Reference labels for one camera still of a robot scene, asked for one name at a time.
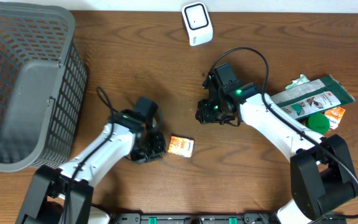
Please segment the orange small box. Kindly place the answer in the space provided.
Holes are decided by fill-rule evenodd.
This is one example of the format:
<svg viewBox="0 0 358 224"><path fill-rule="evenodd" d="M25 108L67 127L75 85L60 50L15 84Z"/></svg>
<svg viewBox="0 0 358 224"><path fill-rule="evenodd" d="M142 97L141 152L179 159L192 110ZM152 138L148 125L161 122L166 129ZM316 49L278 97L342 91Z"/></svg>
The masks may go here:
<svg viewBox="0 0 358 224"><path fill-rule="evenodd" d="M171 136L168 153L190 158L194 149L194 140L178 136Z"/></svg>
<svg viewBox="0 0 358 224"><path fill-rule="evenodd" d="M339 123L341 122L345 111L346 110L344 108L338 106L338 107L331 108L324 112L324 115L329 120L329 127L331 129L336 129L339 126Z"/></svg>

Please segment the white teal wipes packet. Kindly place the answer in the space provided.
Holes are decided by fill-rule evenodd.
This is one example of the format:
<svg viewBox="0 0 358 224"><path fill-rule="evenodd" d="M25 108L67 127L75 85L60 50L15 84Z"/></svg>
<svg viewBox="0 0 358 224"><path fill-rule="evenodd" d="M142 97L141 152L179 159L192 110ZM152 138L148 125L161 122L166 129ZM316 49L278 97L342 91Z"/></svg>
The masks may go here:
<svg viewBox="0 0 358 224"><path fill-rule="evenodd" d="M292 83L287 85L285 87L285 89L289 90L289 89L292 89L292 88L294 88L296 86L299 86L299 85L302 85L302 84L308 83L308 82L310 82L310 80L304 74L300 74L300 76L297 79L292 80Z"/></svg>

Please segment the green lid spice jar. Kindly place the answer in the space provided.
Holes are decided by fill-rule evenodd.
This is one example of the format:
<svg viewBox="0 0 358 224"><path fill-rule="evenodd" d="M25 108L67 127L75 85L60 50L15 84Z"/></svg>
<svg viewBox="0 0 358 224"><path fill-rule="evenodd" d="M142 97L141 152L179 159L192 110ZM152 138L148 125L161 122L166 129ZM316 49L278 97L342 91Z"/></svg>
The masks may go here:
<svg viewBox="0 0 358 224"><path fill-rule="evenodd" d="M305 126L320 134L325 134L330 129L329 119L322 113L309 116L305 121Z"/></svg>

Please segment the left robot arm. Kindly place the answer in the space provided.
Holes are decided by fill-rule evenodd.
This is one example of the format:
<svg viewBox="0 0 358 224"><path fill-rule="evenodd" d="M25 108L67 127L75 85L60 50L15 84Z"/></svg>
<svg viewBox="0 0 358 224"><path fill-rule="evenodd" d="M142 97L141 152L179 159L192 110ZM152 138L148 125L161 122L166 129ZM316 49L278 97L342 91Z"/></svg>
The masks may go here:
<svg viewBox="0 0 358 224"><path fill-rule="evenodd" d="M165 140L158 108L123 110L79 155L54 169L35 172L17 223L111 223L109 212L92 203L94 188L123 158L145 164L162 158Z"/></svg>

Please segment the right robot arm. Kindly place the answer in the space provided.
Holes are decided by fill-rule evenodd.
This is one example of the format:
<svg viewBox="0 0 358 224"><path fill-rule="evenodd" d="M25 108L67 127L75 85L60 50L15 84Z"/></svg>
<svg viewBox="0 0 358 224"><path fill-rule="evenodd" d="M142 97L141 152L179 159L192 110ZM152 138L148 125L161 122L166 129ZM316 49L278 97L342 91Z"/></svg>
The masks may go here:
<svg viewBox="0 0 358 224"><path fill-rule="evenodd" d="M201 124L229 124L238 119L263 134L290 162L292 199L271 214L255 217L269 223L345 223L357 215L333 211L358 196L358 178L347 143L312 131L285 114L256 84L203 82Z"/></svg>

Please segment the white barcode scanner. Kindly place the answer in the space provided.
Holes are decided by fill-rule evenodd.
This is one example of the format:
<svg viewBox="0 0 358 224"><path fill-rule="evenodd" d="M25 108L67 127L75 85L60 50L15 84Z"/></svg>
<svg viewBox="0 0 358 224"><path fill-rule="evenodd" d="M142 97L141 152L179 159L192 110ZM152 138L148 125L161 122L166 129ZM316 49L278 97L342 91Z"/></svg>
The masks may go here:
<svg viewBox="0 0 358 224"><path fill-rule="evenodd" d="M213 25L203 2L183 6L181 14L190 46L202 45L213 39Z"/></svg>

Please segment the grey plastic shopping basket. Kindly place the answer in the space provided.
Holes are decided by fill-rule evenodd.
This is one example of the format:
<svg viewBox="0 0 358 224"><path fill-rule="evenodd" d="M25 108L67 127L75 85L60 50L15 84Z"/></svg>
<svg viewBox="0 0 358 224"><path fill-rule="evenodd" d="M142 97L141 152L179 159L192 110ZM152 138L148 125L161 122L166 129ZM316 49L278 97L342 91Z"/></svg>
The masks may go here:
<svg viewBox="0 0 358 224"><path fill-rule="evenodd" d="M0 2L0 172L70 156L88 74L66 9Z"/></svg>

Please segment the black mounting rail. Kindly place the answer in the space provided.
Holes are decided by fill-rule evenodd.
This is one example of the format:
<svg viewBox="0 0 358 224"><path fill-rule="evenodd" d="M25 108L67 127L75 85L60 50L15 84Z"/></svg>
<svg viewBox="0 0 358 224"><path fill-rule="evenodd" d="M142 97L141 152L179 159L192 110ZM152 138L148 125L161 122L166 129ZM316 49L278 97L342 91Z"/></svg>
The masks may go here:
<svg viewBox="0 0 358 224"><path fill-rule="evenodd" d="M142 215L139 213L110 214L92 206L88 223L95 224L273 224L278 218L268 213L243 215Z"/></svg>

